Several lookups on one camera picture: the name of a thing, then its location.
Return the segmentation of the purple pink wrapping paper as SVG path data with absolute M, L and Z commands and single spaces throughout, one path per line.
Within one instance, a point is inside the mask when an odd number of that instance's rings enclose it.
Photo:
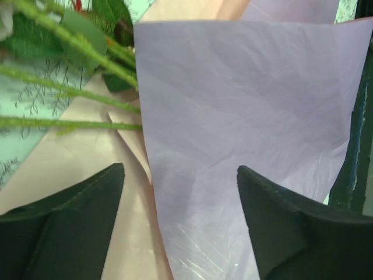
M 76 98 L 1 191 L 1 215 L 114 163 L 125 180 L 100 279 L 258 279 L 240 166 L 323 203 L 342 168 L 372 17 L 337 1 L 158 1 L 135 26 L 140 114 Z

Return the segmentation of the artificial flower bouquet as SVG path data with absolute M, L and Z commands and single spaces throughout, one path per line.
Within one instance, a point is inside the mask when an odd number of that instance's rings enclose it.
M 138 90 L 135 70 L 133 22 L 126 3 L 91 1 L 92 10 L 81 1 L 64 7 L 58 1 L 1 1 L 1 56 L 60 59 L 88 76 L 104 74 L 119 78 Z M 69 97 L 83 97 L 140 114 L 140 108 L 90 91 L 67 87 L 48 79 L 26 76 Z M 141 130 L 139 124 L 56 120 L 50 127 L 64 128 L 60 134 L 78 128 Z

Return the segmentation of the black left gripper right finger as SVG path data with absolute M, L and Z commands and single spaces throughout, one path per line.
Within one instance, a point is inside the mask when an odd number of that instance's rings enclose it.
M 314 201 L 246 166 L 237 184 L 260 279 L 371 279 L 372 218 Z

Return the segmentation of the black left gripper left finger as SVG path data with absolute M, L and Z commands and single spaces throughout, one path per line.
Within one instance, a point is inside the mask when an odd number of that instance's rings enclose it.
M 114 163 L 1 215 L 1 279 L 100 279 L 124 180 Z

